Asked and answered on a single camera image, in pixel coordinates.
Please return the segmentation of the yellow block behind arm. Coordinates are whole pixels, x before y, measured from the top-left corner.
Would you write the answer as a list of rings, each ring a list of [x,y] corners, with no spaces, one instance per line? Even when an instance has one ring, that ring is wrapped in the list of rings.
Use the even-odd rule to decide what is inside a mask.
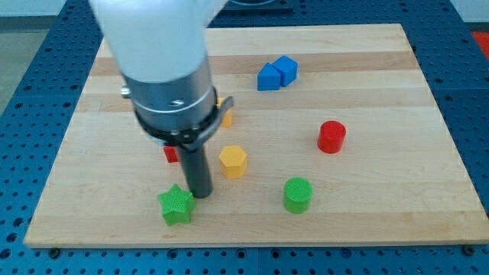
[[[220,97],[218,98],[218,102],[217,102],[217,108],[220,108],[221,107],[221,104],[224,102],[224,98]],[[224,118],[222,119],[222,123],[221,123],[221,126],[223,128],[229,128],[232,126],[232,110],[228,110],[225,115],[224,115]]]

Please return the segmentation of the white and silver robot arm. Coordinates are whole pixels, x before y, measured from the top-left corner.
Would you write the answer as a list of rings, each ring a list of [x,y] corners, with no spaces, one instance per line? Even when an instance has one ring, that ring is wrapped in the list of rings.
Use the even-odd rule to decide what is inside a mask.
[[[89,2],[141,127],[165,144],[195,151],[222,121],[205,29],[226,2]]]

